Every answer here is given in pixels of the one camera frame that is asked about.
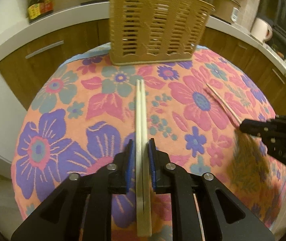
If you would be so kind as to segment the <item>wooden base cabinets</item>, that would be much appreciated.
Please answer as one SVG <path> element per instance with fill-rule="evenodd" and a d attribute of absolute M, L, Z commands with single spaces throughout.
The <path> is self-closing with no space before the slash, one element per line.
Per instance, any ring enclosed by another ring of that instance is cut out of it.
<path fill-rule="evenodd" d="M 109 41 L 107 19 L 85 22 L 43 35 L 0 61 L 0 74 L 25 109 L 60 64 Z M 200 45 L 240 68 L 278 114 L 286 114 L 286 66 L 265 46 L 206 28 Z"/>

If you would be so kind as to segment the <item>floral orange table cloth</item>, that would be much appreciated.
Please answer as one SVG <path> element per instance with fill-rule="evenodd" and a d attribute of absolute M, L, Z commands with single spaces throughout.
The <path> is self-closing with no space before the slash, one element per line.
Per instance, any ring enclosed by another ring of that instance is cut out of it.
<path fill-rule="evenodd" d="M 286 167 L 243 153 L 235 128 L 246 118 L 275 115 L 243 71 L 205 47 L 191 61 L 114 66 L 109 45 L 69 59 L 33 99 L 12 165 L 23 218 L 70 173 L 110 163 L 129 140 L 154 138 L 172 162 L 214 174 L 269 229 L 286 190 Z"/>

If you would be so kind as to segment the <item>white kitchen countertop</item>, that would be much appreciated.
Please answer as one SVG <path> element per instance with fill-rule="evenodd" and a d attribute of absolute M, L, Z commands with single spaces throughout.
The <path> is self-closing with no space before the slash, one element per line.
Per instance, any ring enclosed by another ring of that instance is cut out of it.
<path fill-rule="evenodd" d="M 0 34 L 0 61 L 23 45 L 48 33 L 80 23 L 109 18 L 109 2 L 98 2 L 71 7 L 42 18 L 32 24 L 27 19 L 7 28 Z M 267 45 L 259 43 L 249 34 L 210 16 L 206 27 L 235 37 L 259 50 L 286 78 L 286 63 Z"/>

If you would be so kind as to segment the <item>dark soy sauce bottle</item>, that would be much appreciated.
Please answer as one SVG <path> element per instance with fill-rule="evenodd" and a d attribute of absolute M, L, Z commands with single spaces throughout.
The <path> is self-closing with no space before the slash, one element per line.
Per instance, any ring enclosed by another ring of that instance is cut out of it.
<path fill-rule="evenodd" d="M 28 7 L 28 17 L 30 23 L 36 21 L 41 16 L 42 5 L 42 0 L 30 0 Z"/>

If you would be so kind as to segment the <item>tan rice cooker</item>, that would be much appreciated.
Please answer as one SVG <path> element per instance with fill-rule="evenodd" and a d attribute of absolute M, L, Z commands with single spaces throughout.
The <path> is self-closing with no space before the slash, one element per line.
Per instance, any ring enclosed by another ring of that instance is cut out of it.
<path fill-rule="evenodd" d="M 212 17 L 218 18 L 230 25 L 236 23 L 240 11 L 240 4 L 236 0 L 211 0 L 214 6 Z"/>

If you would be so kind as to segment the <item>tan plastic utensil basket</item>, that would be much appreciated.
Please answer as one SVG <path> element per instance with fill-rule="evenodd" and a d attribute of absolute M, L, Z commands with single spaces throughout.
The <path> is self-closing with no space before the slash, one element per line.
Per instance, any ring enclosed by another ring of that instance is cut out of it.
<path fill-rule="evenodd" d="M 214 6 L 202 0 L 109 0 L 114 65 L 191 60 Z"/>

